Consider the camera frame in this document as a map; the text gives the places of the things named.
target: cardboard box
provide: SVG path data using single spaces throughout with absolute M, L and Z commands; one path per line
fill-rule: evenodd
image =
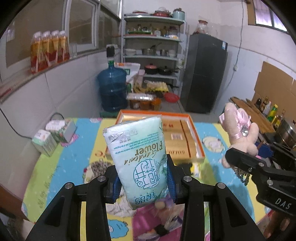
M 175 164 L 204 161 L 205 153 L 189 114 L 121 110 L 117 116 L 116 124 L 155 115 L 162 115 L 166 153 L 171 155 Z M 108 159 L 111 159 L 108 148 L 105 154 Z
M 268 96 L 272 105 L 278 105 L 277 114 L 280 115 L 285 109 L 285 117 L 296 120 L 296 81 L 287 73 L 272 64 L 263 62 L 254 90 L 252 103 L 256 103 L 258 98 L 263 100 Z

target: stainless steel pot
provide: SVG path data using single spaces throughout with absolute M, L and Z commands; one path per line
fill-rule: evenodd
M 296 146 L 296 127 L 295 125 L 286 119 L 283 119 L 279 125 L 274 139 L 277 143 L 286 144 L 290 148 Z
M 142 49 L 142 54 L 143 55 L 155 55 L 156 50 L 155 50 L 155 48 Z

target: tissue box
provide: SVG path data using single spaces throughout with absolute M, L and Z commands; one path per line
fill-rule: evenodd
M 76 131 L 76 125 L 72 119 L 51 120 L 45 129 L 49 131 L 57 142 L 70 142 Z
M 33 145 L 38 151 L 47 156 L 51 156 L 57 147 L 57 142 L 49 131 L 39 130 L 32 139 Z

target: cooking counter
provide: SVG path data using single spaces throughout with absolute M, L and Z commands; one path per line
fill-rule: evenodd
M 251 116 L 251 121 L 255 122 L 259 127 L 260 133 L 272 133 L 275 132 L 272 124 L 266 119 L 266 117 L 256 108 L 251 102 L 247 102 L 237 97 L 230 98 L 233 103 L 235 103 L 239 108 L 243 108 L 248 115 Z

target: pink ribbon bow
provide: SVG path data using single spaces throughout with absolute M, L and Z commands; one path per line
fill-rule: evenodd
M 249 128 L 251 125 L 251 117 L 242 108 L 239 108 L 239 109 L 234 108 L 234 109 L 232 109 L 232 111 L 234 111 L 234 116 L 235 116 L 235 119 L 237 122 L 237 127 L 238 127 L 239 131 L 236 134 L 229 135 L 229 138 L 232 140 L 236 140 L 236 139 L 239 139 L 243 136 L 248 135 Z M 225 124 L 224 113 L 219 116 L 219 121 L 222 125 L 222 128 L 228 133 L 227 126 Z

